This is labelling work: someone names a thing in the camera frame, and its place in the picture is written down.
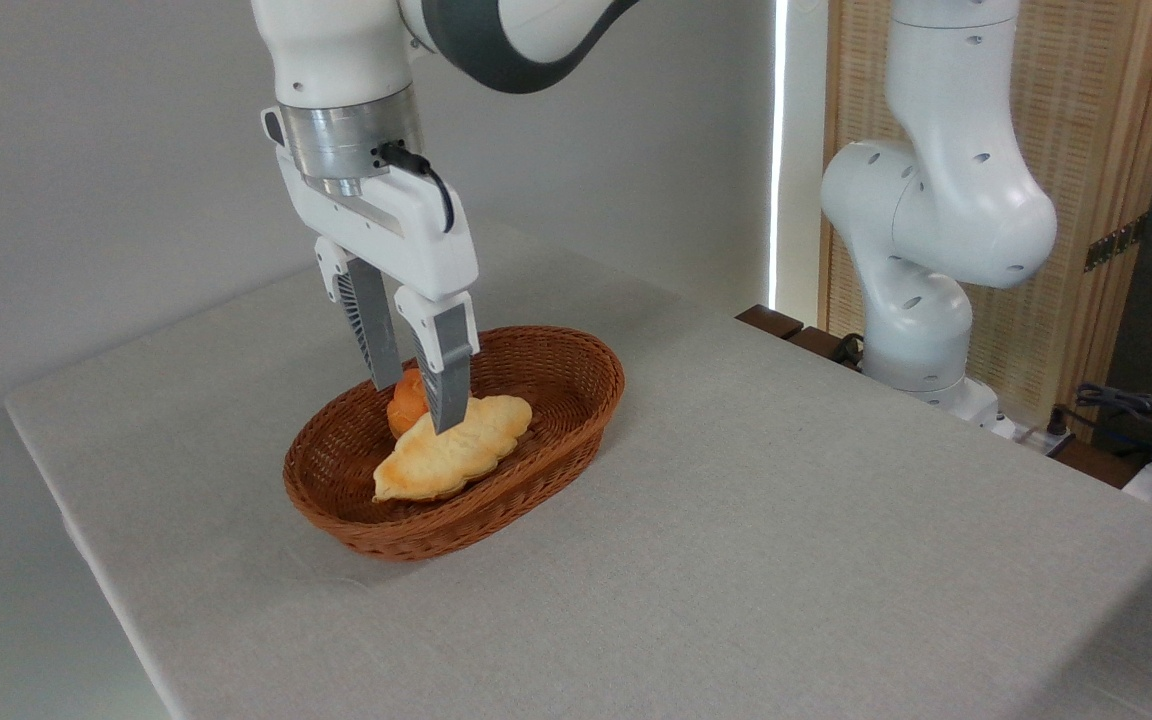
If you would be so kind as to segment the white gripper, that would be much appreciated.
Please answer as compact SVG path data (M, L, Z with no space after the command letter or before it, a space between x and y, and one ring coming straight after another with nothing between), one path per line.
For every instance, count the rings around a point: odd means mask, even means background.
M314 243L317 266L329 300L344 311L376 389L391 388L404 373L385 274L410 287L396 291L397 314L414 333L434 432L457 427L471 395L471 359L480 351L467 293L479 264L457 192L387 167L379 176L356 179L353 195L329 194L294 164L283 109L262 111L262 122L275 143L294 209L321 236Z

